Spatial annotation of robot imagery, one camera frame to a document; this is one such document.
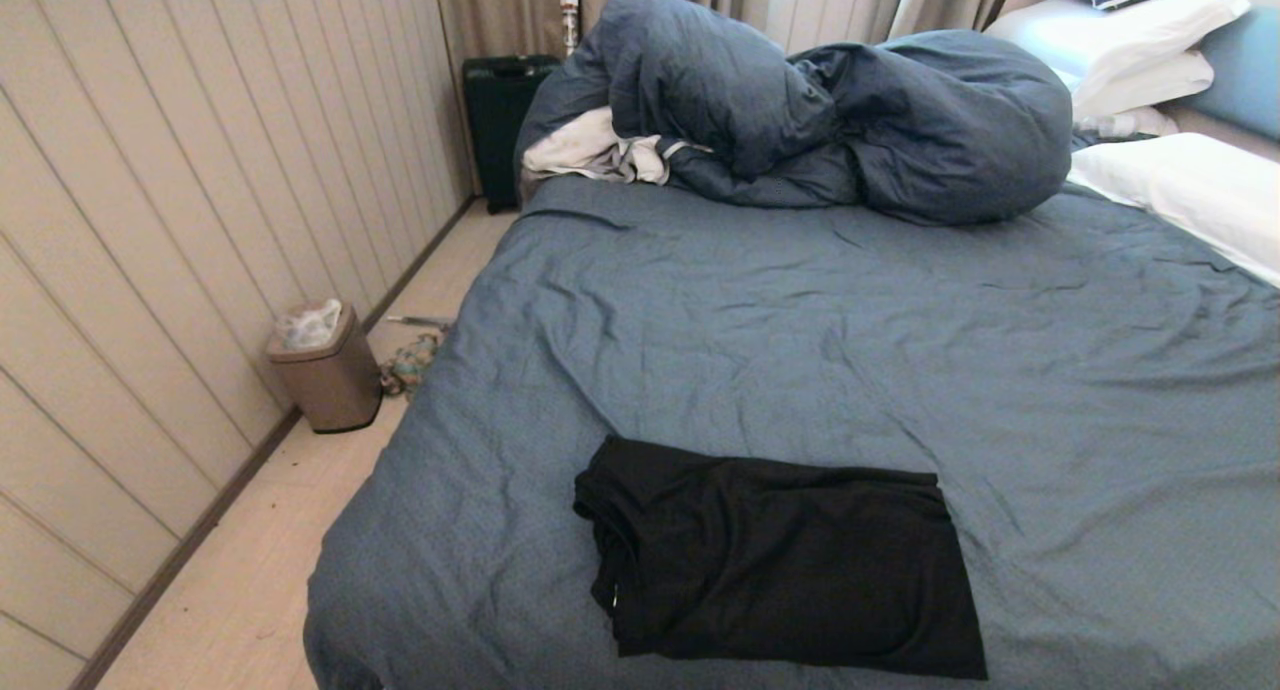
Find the crumpled dark blue duvet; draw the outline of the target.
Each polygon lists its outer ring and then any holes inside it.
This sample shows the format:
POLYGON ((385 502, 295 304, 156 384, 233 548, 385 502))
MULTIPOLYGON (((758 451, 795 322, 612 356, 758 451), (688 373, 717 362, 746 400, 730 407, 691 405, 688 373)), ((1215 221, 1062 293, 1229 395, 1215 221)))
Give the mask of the crumpled dark blue duvet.
POLYGON ((608 0, 532 99, 517 189, 526 148, 594 108, 611 108, 621 137, 708 147, 676 154, 664 186, 740 206, 1005 221, 1056 195, 1071 166, 1062 81, 1023 47, 970 29, 787 56, 696 3, 608 0))

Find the white sheer curtain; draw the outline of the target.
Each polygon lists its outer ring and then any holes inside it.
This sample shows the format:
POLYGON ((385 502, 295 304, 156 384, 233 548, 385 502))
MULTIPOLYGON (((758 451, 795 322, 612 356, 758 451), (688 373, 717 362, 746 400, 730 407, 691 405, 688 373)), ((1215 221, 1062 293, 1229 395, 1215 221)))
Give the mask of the white sheer curtain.
POLYGON ((888 38, 901 0, 769 0, 765 35, 788 55, 826 44, 888 38))

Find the long white pillow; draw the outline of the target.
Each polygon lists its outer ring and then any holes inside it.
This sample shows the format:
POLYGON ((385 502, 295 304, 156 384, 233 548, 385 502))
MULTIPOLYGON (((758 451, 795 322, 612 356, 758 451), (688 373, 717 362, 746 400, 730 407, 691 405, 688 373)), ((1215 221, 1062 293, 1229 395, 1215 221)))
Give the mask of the long white pillow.
POLYGON ((1068 181, 1155 213, 1280 289, 1280 163, 1178 133, 1079 148, 1068 181))

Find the blue padded headboard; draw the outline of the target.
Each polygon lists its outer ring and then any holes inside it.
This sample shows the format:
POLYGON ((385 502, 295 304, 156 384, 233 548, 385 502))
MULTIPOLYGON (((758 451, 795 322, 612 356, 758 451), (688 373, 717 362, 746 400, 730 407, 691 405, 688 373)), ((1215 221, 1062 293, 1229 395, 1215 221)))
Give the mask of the blue padded headboard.
POLYGON ((1280 8, 1253 6, 1199 44, 1213 79, 1193 110, 1280 142, 1280 8))

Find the clear plastic bin bag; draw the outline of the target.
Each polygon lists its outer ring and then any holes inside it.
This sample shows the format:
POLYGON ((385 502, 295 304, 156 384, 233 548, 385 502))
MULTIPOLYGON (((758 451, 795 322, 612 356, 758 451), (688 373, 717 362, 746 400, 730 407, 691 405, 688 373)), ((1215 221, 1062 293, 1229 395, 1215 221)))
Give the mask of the clear plastic bin bag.
POLYGON ((329 343, 338 329, 343 303, 337 298, 302 303, 275 324, 274 338, 287 351, 308 351, 329 343))

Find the large white pillow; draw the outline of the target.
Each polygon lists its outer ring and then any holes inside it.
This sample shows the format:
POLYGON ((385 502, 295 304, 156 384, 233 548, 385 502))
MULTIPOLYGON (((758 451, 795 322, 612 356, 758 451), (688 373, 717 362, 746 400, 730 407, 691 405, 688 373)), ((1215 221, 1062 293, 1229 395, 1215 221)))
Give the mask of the large white pillow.
POLYGON ((1148 0, 1114 12, 1084 0, 1046 0, 1000 17, 986 35, 1009 40, 1066 76, 1111 79, 1161 58, 1198 51, 1211 31, 1251 10, 1248 0, 1148 0))

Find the bronze trash bin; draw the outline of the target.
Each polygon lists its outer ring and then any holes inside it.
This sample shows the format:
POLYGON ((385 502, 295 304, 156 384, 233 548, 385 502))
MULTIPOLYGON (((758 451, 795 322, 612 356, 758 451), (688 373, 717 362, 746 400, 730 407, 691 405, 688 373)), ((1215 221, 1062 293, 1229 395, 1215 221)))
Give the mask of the bronze trash bin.
POLYGON ((343 302, 338 329, 321 347, 287 351, 274 338, 270 365, 316 434, 355 431, 374 422, 381 407, 380 367, 352 303, 343 302))

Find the bed with blue sheet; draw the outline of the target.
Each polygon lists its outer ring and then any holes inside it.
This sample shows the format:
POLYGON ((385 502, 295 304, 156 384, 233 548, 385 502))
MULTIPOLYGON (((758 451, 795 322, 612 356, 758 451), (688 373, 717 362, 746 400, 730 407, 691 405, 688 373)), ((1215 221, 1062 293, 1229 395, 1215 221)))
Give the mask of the bed with blue sheet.
POLYGON ((1280 289, 1068 186, 922 228, 549 181, 323 539, 321 690, 1280 690, 1280 289), (934 472, 989 681, 621 659, 618 435, 934 472))

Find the teal patterned cloth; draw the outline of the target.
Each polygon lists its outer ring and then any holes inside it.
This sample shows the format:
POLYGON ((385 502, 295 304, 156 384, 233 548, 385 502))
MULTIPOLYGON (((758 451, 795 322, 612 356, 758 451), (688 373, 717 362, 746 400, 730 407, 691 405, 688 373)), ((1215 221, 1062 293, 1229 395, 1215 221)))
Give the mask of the teal patterned cloth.
POLYGON ((412 397, 421 388, 444 335, 424 333, 403 344, 380 365, 380 384, 385 397, 412 397))

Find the small white pillow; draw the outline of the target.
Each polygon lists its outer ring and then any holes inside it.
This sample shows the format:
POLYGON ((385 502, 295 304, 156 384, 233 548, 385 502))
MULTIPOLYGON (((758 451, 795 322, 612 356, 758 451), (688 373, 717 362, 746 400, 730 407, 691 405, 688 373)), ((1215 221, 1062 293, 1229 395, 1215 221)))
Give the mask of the small white pillow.
POLYGON ((1123 140, 1130 137, 1167 137, 1178 134, 1180 128, 1172 116, 1155 106, 1130 108, 1128 111, 1107 113, 1107 115, 1083 116, 1074 122, 1074 129, 1080 134, 1091 134, 1100 140, 1123 140))

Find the black printed t-shirt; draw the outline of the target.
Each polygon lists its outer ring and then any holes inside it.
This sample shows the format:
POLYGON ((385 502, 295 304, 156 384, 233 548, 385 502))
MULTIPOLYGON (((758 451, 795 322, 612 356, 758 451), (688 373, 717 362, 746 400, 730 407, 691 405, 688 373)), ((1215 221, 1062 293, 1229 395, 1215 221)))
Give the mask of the black printed t-shirt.
POLYGON ((620 655, 984 681, 934 472, 704 456, 608 437, 573 480, 620 655))

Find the flat white pillow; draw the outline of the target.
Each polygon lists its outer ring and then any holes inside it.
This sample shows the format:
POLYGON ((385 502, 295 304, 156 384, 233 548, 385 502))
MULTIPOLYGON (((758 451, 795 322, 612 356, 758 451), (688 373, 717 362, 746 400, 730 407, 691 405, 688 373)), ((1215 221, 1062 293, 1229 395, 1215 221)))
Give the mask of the flat white pillow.
POLYGON ((1111 79, 1085 79, 1073 90, 1073 116, 1110 116, 1210 90, 1215 70, 1198 51, 1179 52, 1111 79))

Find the black suitcase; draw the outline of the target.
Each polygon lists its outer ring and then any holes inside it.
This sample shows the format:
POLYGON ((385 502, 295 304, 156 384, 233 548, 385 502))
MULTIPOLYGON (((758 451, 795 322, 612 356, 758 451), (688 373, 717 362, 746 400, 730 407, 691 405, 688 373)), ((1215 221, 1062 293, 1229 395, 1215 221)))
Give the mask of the black suitcase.
POLYGON ((489 213, 518 206, 515 148, 538 88, 561 67, 550 55, 467 58, 463 97, 474 161, 489 213))

